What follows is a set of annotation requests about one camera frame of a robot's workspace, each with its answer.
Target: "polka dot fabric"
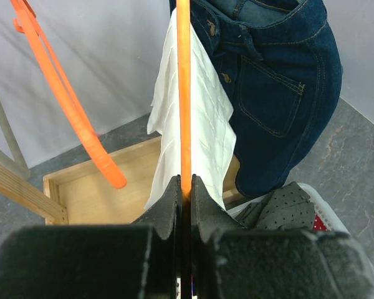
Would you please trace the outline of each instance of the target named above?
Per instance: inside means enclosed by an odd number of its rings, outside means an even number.
[[[318,215],[316,215],[316,217],[314,219],[313,230],[327,231],[326,226],[324,225],[323,221],[320,219],[320,217]]]

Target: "white fabric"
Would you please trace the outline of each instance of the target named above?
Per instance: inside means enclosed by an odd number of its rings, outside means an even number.
[[[181,173],[176,10],[173,11],[160,71],[155,84],[148,134],[162,135],[150,198],[163,195],[172,176]],[[224,209],[223,179],[233,156],[236,135],[228,120],[233,113],[218,75],[191,26],[191,171],[200,176],[210,196]]]

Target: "white wall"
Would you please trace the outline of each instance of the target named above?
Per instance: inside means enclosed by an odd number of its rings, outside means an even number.
[[[344,68],[341,97],[374,123],[374,0],[324,0]]]
[[[98,133],[150,111],[167,0],[29,0]],[[0,0],[0,99],[31,167],[79,144]],[[0,148],[11,156],[0,130]]]

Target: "jeans waistband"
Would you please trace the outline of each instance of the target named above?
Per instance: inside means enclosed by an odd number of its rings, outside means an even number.
[[[292,8],[288,5],[291,0],[272,0],[270,2],[273,4],[284,3],[285,5],[271,6],[270,9],[284,11],[285,15],[279,21],[266,26],[256,26],[255,20],[252,22],[235,20],[243,12],[247,1],[260,3],[266,8],[270,6],[266,4],[268,0],[260,2],[259,0],[222,0],[227,3],[228,11],[221,12],[210,3],[219,2],[219,0],[193,0],[193,17],[212,40],[212,46],[220,42],[231,45],[299,44],[316,36],[327,24],[327,11],[322,0],[301,1],[302,4],[296,5],[291,11],[288,10]]]

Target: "denim pocket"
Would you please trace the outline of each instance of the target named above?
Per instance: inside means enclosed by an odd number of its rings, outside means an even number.
[[[275,73],[262,62],[241,57],[238,104],[246,116],[276,137],[294,122],[305,85]]]

